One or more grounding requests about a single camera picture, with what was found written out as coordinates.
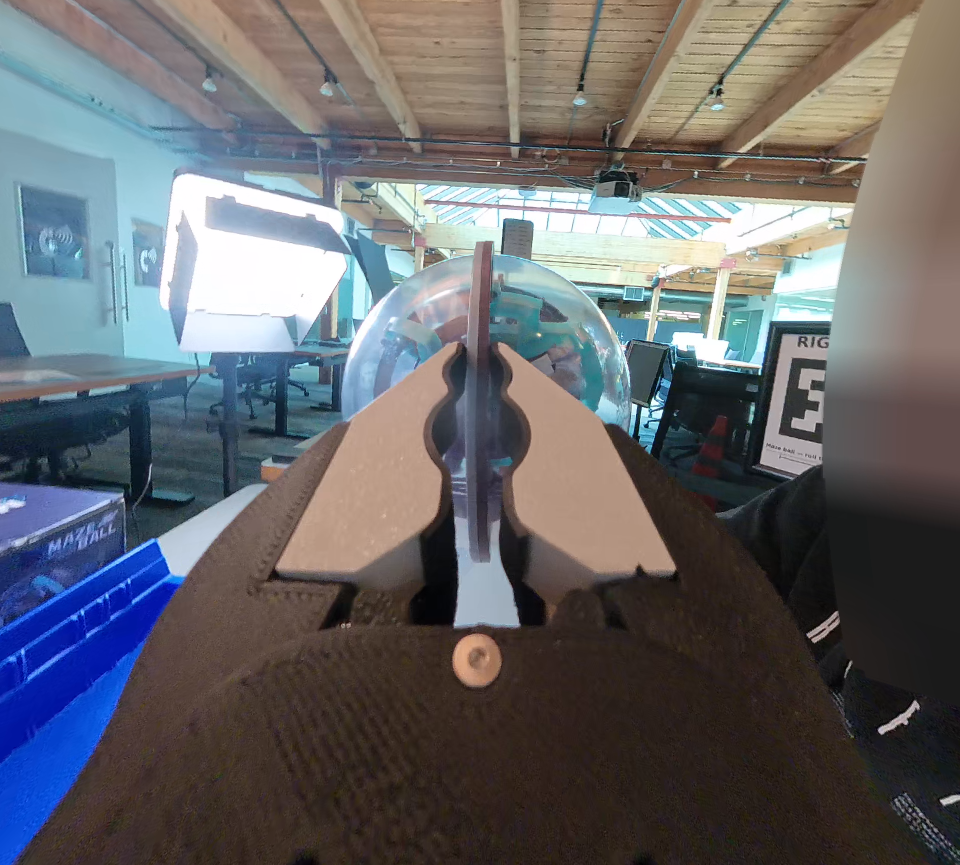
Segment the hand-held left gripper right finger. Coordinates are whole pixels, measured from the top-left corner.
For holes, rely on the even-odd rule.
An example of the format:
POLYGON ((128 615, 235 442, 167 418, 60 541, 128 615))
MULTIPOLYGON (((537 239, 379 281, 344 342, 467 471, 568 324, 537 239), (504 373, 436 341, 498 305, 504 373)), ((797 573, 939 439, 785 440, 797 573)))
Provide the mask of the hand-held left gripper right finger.
POLYGON ((512 527, 527 540, 524 579, 542 599, 676 564, 602 420, 510 346, 495 353, 521 452, 504 480, 512 527))

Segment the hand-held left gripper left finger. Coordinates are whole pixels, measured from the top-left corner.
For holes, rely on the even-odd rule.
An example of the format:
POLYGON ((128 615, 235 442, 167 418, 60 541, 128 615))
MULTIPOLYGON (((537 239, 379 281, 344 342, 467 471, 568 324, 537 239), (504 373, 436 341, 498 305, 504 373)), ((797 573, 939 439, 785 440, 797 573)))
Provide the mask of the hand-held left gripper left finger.
POLYGON ((424 539, 451 510, 450 475, 433 438, 455 403, 449 343, 349 421, 274 566, 284 581, 358 590, 421 588, 424 539))

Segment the clear maze ball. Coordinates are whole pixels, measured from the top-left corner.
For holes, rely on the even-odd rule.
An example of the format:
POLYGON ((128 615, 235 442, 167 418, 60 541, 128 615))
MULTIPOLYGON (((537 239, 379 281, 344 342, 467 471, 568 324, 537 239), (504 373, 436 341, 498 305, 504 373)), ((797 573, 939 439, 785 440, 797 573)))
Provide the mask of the clear maze ball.
POLYGON ((441 348, 459 346, 451 368, 455 402, 438 413, 433 438, 449 474, 447 520, 453 547, 479 564, 505 539, 528 544, 510 523, 504 480, 522 452, 521 422, 504 400, 505 345, 526 359, 604 424, 628 426, 629 371, 622 346, 596 305, 556 272, 530 260, 496 254, 492 243, 414 274, 383 298, 353 341, 343 378, 347 421, 413 373, 441 348))

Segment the dark blue maze ball box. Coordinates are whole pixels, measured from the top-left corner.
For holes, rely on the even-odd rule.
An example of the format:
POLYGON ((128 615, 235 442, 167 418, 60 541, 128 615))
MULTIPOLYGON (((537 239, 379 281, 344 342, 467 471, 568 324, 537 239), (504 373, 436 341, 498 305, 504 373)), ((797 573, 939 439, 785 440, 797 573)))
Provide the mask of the dark blue maze ball box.
POLYGON ((1 625, 121 557, 122 492, 1 484, 1 625))

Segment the black and white marker tag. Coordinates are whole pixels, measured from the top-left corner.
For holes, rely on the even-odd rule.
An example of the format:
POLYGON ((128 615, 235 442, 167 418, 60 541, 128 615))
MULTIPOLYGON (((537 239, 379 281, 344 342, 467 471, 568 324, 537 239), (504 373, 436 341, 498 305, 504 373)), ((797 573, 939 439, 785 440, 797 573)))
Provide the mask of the black and white marker tag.
POLYGON ((829 321, 775 320, 769 327, 745 465, 789 480, 822 464, 829 321))

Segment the studio light panel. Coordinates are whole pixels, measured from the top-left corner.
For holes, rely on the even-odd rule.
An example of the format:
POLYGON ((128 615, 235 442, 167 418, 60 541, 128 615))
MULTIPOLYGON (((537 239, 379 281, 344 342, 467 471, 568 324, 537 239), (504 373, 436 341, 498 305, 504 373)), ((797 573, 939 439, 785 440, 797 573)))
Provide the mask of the studio light panel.
POLYGON ((209 354, 222 386, 222 491, 238 490, 241 360, 272 381, 285 437, 289 368, 347 271, 347 219, 320 199, 196 171, 174 174, 159 285, 181 351, 209 354))

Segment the brown office desk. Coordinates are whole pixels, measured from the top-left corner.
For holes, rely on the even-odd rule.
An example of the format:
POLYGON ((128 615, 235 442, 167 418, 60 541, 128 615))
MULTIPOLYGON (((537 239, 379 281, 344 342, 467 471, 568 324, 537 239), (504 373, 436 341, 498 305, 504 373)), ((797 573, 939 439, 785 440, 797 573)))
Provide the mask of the brown office desk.
POLYGON ((151 403, 184 396, 207 367, 102 354, 9 356, 1 360, 2 466, 24 463, 33 477, 47 460, 63 472, 66 452, 126 430, 126 496, 184 506, 194 495, 157 488, 153 478, 151 403))

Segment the ceiling projector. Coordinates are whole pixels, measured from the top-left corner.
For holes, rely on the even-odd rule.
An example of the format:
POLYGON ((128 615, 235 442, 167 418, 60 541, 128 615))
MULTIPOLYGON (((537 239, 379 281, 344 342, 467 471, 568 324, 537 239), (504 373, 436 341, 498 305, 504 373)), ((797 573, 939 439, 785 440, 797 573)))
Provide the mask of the ceiling projector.
POLYGON ((630 216, 642 211, 643 188, 637 173, 624 168, 601 171, 592 188, 587 212, 601 216, 630 216))

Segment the blue plastic bin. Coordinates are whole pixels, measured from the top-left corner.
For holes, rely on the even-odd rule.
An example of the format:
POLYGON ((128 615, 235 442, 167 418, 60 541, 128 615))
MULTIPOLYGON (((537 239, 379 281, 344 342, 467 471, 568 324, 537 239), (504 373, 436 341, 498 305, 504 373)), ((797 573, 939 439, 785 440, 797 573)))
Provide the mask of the blue plastic bin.
POLYGON ((16 862, 76 782, 183 578, 151 540, 1 633, 1 862, 16 862))

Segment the framed wall picture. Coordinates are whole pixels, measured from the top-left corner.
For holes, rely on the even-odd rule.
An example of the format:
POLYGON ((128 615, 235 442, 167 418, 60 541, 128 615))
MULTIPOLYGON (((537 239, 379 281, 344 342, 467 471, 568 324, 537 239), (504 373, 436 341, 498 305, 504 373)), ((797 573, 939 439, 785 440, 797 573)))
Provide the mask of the framed wall picture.
POLYGON ((26 276, 90 280, 90 211, 86 199, 18 185, 26 276))

